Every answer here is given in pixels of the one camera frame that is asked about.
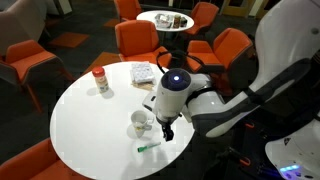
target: white round table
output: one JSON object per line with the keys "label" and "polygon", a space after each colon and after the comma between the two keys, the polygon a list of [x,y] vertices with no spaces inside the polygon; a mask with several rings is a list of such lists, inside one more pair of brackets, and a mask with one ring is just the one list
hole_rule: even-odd
{"label": "white round table", "polygon": [[194,21],[191,17],[185,15],[185,14],[182,14],[182,13],[178,13],[178,12],[174,12],[174,11],[158,11],[158,10],[155,10],[155,11],[146,11],[146,12],[143,12],[143,13],[140,13],[138,16],[137,16],[137,20],[147,20],[147,21],[151,21],[153,23],[155,23],[155,17],[156,15],[158,14],[164,14],[164,15],[176,15],[176,14],[179,14],[181,17],[185,17],[187,19],[187,25],[186,27],[179,27],[179,28],[161,28],[161,27],[157,27],[156,26],[156,29],[158,31],[164,31],[164,32],[179,32],[179,31],[184,31],[184,30],[187,30],[189,28],[191,28],[193,25],[194,25]]}
{"label": "white round table", "polygon": [[[61,160],[74,171],[93,179],[131,180],[151,175],[174,161],[190,142],[194,130],[184,117],[172,125],[172,141],[163,139],[161,125],[135,133],[130,116],[144,110],[147,90],[131,85],[134,62],[104,66],[110,89],[100,94],[91,73],[74,82],[58,100],[51,117],[50,136]],[[151,64],[160,82],[162,73]],[[142,153],[137,148],[161,142]]]}

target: green marker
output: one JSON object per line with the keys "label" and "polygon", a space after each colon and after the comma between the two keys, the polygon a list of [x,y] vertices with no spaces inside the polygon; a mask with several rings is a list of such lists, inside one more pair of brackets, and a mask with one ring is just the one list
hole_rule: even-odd
{"label": "green marker", "polygon": [[138,152],[143,152],[144,150],[147,150],[147,149],[149,149],[149,148],[158,146],[158,145],[160,145],[160,144],[161,144],[161,142],[158,142],[158,143],[156,143],[156,144],[151,144],[151,145],[148,145],[148,146],[139,147],[139,148],[138,148]]}

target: chair leg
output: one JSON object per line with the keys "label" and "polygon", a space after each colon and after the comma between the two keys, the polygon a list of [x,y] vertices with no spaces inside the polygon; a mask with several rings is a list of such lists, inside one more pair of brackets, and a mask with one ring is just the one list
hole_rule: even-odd
{"label": "chair leg", "polygon": [[60,72],[70,81],[74,82],[76,81],[76,79],[74,79],[74,77],[65,69],[65,68],[62,68],[60,69]]}
{"label": "chair leg", "polygon": [[34,94],[32,88],[29,84],[27,84],[27,89],[31,95],[32,101],[33,101],[34,105],[36,106],[38,112],[42,113],[42,108],[40,106],[39,100],[38,100],[37,96]]}

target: orange armchair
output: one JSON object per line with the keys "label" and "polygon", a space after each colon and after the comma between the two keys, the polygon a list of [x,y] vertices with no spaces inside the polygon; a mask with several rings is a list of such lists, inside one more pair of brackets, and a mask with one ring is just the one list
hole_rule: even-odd
{"label": "orange armchair", "polygon": [[253,44],[250,38],[240,30],[227,28],[213,42],[212,47],[206,41],[190,41],[187,57],[189,68],[196,73],[209,73],[217,90],[223,95],[233,94],[228,74],[237,61],[246,58]]}
{"label": "orange armchair", "polygon": [[42,112],[42,108],[30,83],[36,81],[43,73],[52,71],[60,71],[69,80],[74,80],[64,68],[62,60],[34,40],[9,46],[5,61],[0,60],[0,78],[20,88],[26,87],[39,112]]}
{"label": "orange armchair", "polygon": [[218,14],[219,8],[208,2],[198,2],[192,9],[191,18],[194,25],[184,31],[188,35],[205,35],[211,28],[211,25]]}
{"label": "orange armchair", "polygon": [[[159,47],[159,38],[155,25],[144,20],[126,21],[115,27],[117,46],[121,61],[149,61],[157,64],[156,58],[159,52],[167,49]],[[159,58],[159,64],[168,68],[171,54],[165,54]]]}
{"label": "orange armchair", "polygon": [[67,167],[52,147],[50,138],[41,141],[0,166],[3,180],[88,180]]}
{"label": "orange armchair", "polygon": [[114,0],[119,22],[135,20],[142,12],[138,0]]}

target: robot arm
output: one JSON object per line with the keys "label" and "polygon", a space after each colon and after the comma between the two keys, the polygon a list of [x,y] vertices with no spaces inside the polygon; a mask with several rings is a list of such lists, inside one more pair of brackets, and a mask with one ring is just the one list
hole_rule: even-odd
{"label": "robot arm", "polygon": [[[310,69],[310,59],[320,49],[320,0],[281,0],[260,21],[256,31],[259,71],[246,91],[224,103],[217,92],[205,92],[187,104],[193,127],[207,137],[217,137],[300,80]],[[208,87],[205,75],[168,71],[157,93],[143,102],[163,126],[166,140],[192,92]]]}
{"label": "robot arm", "polygon": [[181,116],[190,94],[210,87],[210,84],[210,78],[204,74],[192,75],[183,69],[172,69],[161,78],[157,92],[148,94],[143,105],[156,115],[166,141],[172,140],[173,131],[170,125]]}

